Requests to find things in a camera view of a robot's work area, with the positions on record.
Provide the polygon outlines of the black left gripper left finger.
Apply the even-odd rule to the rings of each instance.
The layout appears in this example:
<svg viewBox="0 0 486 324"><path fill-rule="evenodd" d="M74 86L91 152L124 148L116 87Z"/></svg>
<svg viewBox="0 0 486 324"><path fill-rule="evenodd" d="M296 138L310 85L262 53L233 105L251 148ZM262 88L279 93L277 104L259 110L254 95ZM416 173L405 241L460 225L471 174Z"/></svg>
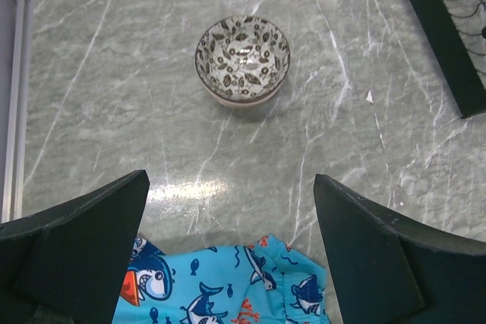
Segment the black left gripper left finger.
<svg viewBox="0 0 486 324"><path fill-rule="evenodd" d="M150 181L133 171L95 191L1 225L1 321L38 306L76 323L110 323Z"/></svg>

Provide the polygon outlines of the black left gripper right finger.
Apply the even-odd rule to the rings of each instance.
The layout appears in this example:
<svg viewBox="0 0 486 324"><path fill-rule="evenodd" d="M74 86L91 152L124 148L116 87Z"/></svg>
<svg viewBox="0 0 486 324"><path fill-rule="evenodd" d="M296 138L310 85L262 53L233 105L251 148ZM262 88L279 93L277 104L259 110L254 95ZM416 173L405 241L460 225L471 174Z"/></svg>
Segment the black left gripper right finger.
<svg viewBox="0 0 486 324"><path fill-rule="evenodd" d="M345 323L483 323L485 244L422 224L328 175L314 201Z"/></svg>

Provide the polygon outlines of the grey floral patterned bowl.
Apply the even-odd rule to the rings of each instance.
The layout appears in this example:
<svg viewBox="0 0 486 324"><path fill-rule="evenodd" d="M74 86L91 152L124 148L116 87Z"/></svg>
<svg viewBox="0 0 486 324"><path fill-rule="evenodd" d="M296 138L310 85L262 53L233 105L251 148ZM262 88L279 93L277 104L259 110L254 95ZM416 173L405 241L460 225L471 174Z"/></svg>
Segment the grey floral patterned bowl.
<svg viewBox="0 0 486 324"><path fill-rule="evenodd" d="M289 41L254 15L226 17L204 32L194 56L197 75L220 104L250 108L272 99L291 64Z"/></svg>

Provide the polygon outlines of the black wire dish rack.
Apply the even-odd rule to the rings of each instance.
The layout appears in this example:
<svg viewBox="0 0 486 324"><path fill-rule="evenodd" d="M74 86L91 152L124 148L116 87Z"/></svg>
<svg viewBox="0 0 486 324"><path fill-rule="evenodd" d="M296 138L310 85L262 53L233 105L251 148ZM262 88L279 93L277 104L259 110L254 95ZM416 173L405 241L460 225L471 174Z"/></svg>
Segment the black wire dish rack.
<svg viewBox="0 0 486 324"><path fill-rule="evenodd" d="M485 111L485 0L409 0L463 118Z"/></svg>

